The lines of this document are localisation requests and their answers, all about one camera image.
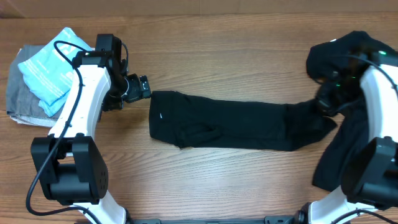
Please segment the plain black t-shirt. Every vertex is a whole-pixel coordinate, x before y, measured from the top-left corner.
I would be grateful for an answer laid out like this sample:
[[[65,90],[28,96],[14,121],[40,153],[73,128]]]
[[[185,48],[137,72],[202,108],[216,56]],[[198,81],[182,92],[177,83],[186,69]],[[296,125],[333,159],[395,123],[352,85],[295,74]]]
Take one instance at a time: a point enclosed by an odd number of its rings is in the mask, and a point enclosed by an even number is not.
[[[396,50],[373,39],[365,31],[352,31],[339,39],[314,45],[306,61],[307,74],[320,86],[325,80],[334,80],[343,73],[358,74],[360,80],[382,53],[397,55]],[[321,156],[312,184],[330,192],[335,190],[341,184],[349,161],[368,144],[368,137],[368,112],[364,99],[362,106],[351,116],[344,116],[336,136]]]

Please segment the black polo shirt with logo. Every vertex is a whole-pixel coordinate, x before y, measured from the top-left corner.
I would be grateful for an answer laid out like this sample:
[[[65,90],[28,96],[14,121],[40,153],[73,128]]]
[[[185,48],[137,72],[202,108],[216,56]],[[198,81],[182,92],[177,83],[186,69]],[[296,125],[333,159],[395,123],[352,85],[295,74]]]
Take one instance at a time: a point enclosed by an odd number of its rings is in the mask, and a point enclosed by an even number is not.
[[[295,151],[322,140],[335,128],[336,123],[318,111],[314,100],[281,105],[155,91],[150,101],[150,136],[181,149]]]

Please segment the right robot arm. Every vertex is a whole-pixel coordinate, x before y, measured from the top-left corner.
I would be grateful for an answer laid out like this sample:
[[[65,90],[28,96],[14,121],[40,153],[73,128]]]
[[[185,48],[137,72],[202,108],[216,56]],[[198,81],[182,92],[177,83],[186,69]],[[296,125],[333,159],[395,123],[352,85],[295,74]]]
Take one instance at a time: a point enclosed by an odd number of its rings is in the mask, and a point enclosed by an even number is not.
[[[353,114],[366,105],[365,146],[346,161],[337,187],[321,200],[305,204],[293,216],[265,217],[265,223],[349,223],[397,206],[397,54],[362,50],[347,55],[349,73],[317,94],[328,115]]]

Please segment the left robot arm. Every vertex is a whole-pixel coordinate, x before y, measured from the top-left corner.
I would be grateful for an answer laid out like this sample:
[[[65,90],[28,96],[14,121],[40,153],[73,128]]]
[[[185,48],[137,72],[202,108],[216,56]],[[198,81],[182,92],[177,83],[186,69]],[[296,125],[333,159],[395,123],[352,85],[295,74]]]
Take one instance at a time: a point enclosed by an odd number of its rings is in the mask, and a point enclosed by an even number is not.
[[[108,190],[108,168],[95,144],[95,129],[103,111],[150,98],[148,79],[126,75],[111,51],[78,52],[69,63],[75,78],[63,111],[48,136],[31,144],[37,174],[26,208],[37,216],[78,210],[91,223],[132,223]]]

